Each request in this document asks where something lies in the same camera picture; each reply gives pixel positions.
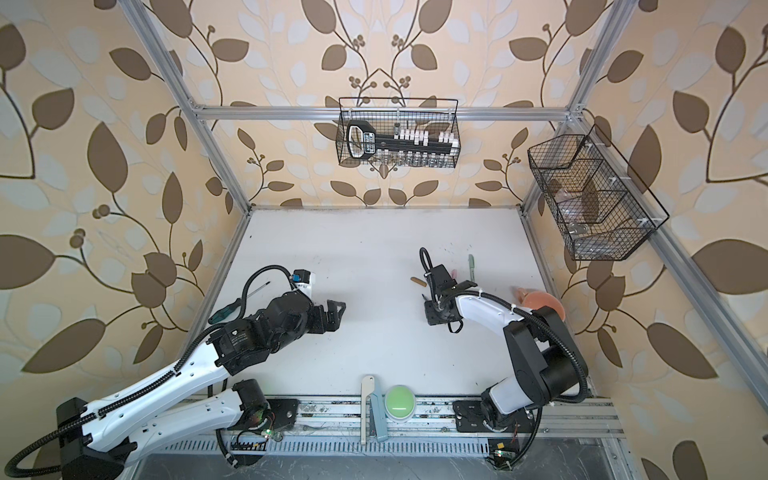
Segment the green pen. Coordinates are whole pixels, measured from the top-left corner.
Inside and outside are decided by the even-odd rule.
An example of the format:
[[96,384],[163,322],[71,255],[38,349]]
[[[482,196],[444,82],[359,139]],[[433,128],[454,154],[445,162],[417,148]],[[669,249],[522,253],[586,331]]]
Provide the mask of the green pen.
[[476,282],[476,276],[475,276],[475,257],[473,254],[468,255],[468,265],[469,265],[469,276],[471,282]]

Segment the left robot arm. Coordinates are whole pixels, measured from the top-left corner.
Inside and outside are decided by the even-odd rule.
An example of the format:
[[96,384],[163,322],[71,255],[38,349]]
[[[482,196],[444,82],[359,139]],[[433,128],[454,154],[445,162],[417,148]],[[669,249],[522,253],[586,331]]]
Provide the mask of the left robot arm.
[[253,379],[201,401],[182,402],[265,362],[306,334],[337,331],[345,303],[317,304],[311,287],[312,275],[304,269],[289,272],[276,265],[257,270],[240,297],[212,315],[178,360],[103,399],[62,403],[57,429],[16,453],[5,475],[116,479],[127,465],[188,436],[273,429],[276,415]]

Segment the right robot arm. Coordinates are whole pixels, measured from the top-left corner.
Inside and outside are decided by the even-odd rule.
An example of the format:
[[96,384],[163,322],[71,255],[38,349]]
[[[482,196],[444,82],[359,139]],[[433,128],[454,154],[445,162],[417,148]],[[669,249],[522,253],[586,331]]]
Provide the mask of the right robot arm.
[[551,402],[577,404],[589,396],[586,361],[563,319],[551,307],[529,308],[485,292],[472,281],[457,282],[422,247],[419,260],[429,295],[427,322],[452,334],[477,323],[505,342],[512,374],[484,390],[480,412],[486,428],[503,431],[516,414]]

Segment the pink cup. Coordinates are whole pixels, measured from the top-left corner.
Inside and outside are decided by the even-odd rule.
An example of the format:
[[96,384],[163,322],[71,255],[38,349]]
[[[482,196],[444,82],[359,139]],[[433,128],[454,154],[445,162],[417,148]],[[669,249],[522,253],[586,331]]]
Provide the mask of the pink cup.
[[530,310],[537,310],[542,307],[553,309],[561,320],[566,319],[566,312],[561,301],[546,291],[516,288],[515,298],[517,304]]

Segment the green push button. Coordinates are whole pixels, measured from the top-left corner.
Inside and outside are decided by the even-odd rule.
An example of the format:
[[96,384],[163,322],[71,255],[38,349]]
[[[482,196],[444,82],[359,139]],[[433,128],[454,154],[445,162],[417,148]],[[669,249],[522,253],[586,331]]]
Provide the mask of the green push button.
[[386,392],[384,405],[386,415],[390,419],[397,422],[405,422],[414,415],[416,397],[407,386],[395,385]]

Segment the black tool in basket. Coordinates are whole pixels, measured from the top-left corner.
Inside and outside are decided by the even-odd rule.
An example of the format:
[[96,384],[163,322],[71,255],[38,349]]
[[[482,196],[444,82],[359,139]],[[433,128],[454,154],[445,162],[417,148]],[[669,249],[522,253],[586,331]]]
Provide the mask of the black tool in basket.
[[342,145],[359,160],[445,160],[457,158],[461,143],[453,131],[408,127],[403,122],[374,127],[365,120],[352,120],[343,130]]

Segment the green handled screwdriver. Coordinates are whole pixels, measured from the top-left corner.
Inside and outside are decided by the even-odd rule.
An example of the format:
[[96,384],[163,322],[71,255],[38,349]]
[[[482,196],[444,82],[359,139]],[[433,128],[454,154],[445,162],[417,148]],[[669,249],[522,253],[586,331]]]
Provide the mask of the green handled screwdriver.
[[[265,282],[263,285],[259,286],[256,289],[253,289],[248,293],[246,296],[246,299],[252,297],[254,294],[259,292],[260,290],[264,289],[270,284],[270,281]],[[215,325],[220,322],[225,321],[227,318],[229,318],[232,314],[239,311],[241,306],[243,304],[243,301],[241,298],[235,299],[233,302],[227,304],[226,306],[222,307],[221,309],[217,310],[212,314],[212,316],[208,319],[209,325]]]

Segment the grey bracket tool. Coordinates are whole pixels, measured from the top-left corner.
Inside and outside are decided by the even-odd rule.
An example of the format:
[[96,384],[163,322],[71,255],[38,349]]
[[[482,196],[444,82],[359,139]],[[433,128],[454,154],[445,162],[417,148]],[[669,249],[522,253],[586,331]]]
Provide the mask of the grey bracket tool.
[[384,394],[373,375],[366,375],[361,380],[360,397],[360,443],[367,445],[373,428],[377,442],[389,439]]

